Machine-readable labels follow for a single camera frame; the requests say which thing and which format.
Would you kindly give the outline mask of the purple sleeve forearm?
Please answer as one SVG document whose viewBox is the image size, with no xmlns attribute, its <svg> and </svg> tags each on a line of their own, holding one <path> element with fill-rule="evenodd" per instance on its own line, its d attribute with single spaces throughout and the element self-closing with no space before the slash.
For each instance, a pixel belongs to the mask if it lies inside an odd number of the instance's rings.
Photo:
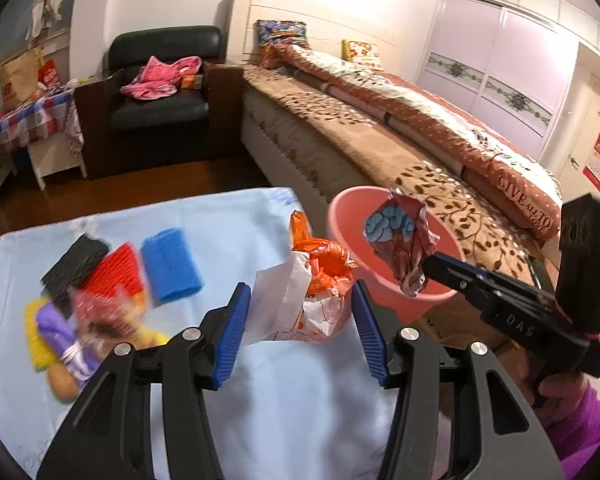
<svg viewBox="0 0 600 480">
<path fill-rule="evenodd" d="M 554 445 L 566 479 L 574 479 L 600 446 L 600 399 L 587 385 L 574 411 L 545 431 Z"/>
</svg>

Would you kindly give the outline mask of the person's right hand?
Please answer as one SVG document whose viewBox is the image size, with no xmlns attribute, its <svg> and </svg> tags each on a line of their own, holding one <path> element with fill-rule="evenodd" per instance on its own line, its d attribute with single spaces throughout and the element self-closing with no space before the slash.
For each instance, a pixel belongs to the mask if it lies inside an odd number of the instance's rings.
<svg viewBox="0 0 600 480">
<path fill-rule="evenodd" d="M 528 354 L 508 344 L 496 352 L 498 359 L 529 404 L 540 396 L 545 399 L 535 415 L 544 427 L 568 418 L 581 404 L 588 380 L 582 374 L 548 376 L 538 386 L 532 385 Z"/>
</svg>

